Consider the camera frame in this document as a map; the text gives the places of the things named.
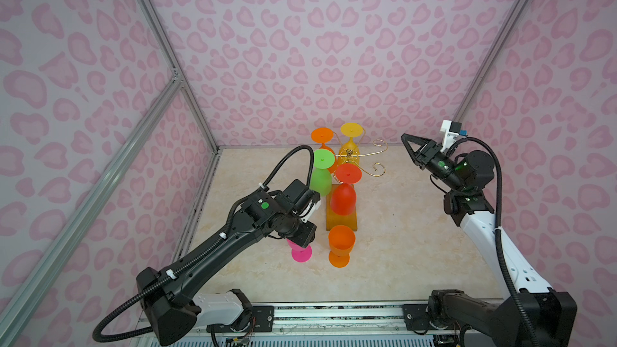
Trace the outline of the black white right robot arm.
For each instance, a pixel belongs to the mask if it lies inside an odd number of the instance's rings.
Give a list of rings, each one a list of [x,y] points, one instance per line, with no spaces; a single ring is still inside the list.
[[[427,321],[437,329],[459,325],[492,339],[496,346],[567,346],[577,304],[531,266],[502,226],[503,174],[493,149],[465,137],[448,149],[429,138],[401,137],[413,163],[448,187],[444,213],[475,244],[501,283],[500,304],[458,289],[436,289],[427,302]]]

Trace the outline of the red wine glass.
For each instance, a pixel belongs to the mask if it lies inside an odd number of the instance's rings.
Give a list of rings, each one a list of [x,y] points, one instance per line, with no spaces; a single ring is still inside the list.
[[[352,215],[357,202],[354,185],[362,179],[362,171],[353,163],[345,163],[337,168],[335,176],[341,184],[332,194],[331,209],[337,215]]]

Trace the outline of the pink wine glass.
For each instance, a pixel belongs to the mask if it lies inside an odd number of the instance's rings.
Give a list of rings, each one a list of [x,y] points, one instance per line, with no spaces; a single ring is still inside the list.
[[[291,248],[291,256],[297,263],[306,263],[313,256],[313,249],[310,245],[307,247],[301,247],[291,240],[287,239],[287,244]]]

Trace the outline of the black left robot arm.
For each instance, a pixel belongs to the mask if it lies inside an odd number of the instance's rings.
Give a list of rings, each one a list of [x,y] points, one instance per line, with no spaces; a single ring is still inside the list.
[[[219,232],[183,258],[137,277],[145,294],[141,307],[162,346],[178,342],[196,325],[225,325],[243,332],[252,322],[252,304],[239,290],[194,297],[210,278],[253,244],[276,233],[306,248],[314,241],[316,225],[308,218],[318,208],[320,194],[296,179],[284,191],[262,189],[250,194]]]

